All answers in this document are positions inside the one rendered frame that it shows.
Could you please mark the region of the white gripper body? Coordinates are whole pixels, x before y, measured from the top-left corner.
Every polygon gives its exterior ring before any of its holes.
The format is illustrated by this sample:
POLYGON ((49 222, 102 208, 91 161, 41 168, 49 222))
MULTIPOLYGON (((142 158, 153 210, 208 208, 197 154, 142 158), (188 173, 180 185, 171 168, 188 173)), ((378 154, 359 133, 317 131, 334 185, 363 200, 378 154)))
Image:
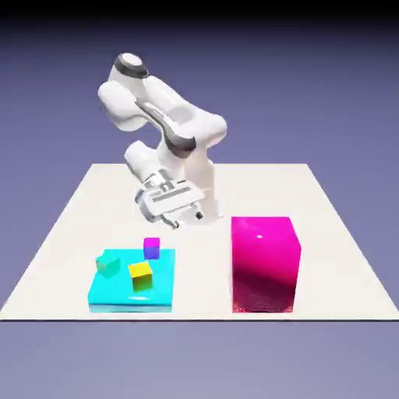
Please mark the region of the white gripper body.
POLYGON ((192 183, 162 183, 151 188, 143 186, 136 194, 135 201, 145 219, 154 223, 161 219, 162 214, 170 217, 170 214, 190 208, 192 203, 203 198, 203 191, 192 183))

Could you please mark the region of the large cyan box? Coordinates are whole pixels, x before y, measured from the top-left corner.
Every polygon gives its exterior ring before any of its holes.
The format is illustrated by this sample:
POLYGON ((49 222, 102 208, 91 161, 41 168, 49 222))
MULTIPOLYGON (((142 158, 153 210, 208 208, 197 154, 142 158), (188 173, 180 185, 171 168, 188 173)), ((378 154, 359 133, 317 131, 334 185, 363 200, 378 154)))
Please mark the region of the large cyan box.
POLYGON ((149 260, 152 287, 133 290, 129 266, 144 261, 142 249, 106 249, 106 260, 119 260, 111 273, 97 271, 88 291, 91 312, 170 312, 173 303, 175 250, 162 249, 157 260, 149 260))

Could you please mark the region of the large magenta box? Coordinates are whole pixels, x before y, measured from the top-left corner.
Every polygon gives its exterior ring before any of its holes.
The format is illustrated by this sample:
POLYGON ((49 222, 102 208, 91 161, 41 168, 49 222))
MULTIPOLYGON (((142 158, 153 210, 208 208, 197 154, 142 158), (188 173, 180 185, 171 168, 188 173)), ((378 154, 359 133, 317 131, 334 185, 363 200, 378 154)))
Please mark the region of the large magenta box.
POLYGON ((292 312, 301 253, 289 217, 233 217, 232 311, 292 312))

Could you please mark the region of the small teal cube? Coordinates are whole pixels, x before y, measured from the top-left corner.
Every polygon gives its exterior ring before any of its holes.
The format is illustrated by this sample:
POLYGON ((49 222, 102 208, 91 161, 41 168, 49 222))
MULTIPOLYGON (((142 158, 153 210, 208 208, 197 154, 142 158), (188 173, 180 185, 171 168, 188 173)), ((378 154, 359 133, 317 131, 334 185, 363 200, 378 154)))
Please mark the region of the small teal cube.
POLYGON ((110 278, 119 272, 121 260, 114 253, 104 252, 96 258, 96 267, 100 275, 110 278))

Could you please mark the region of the small magenta cube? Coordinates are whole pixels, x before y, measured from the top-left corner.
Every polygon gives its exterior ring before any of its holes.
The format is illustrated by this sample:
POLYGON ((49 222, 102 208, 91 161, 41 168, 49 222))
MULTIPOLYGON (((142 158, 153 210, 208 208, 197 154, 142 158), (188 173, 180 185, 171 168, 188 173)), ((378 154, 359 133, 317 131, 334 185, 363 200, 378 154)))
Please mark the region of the small magenta cube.
POLYGON ((146 237, 143 240, 143 254, 145 260, 157 260, 160 258, 160 239, 146 237))

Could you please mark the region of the small yellow cube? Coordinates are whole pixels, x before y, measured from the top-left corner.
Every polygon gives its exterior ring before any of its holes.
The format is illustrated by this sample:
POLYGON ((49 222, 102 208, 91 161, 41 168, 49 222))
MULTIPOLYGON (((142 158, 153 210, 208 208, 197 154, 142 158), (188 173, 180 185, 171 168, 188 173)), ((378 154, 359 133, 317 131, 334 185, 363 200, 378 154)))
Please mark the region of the small yellow cube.
POLYGON ((134 292, 145 291, 153 287, 153 271, 147 261, 128 265, 134 292))

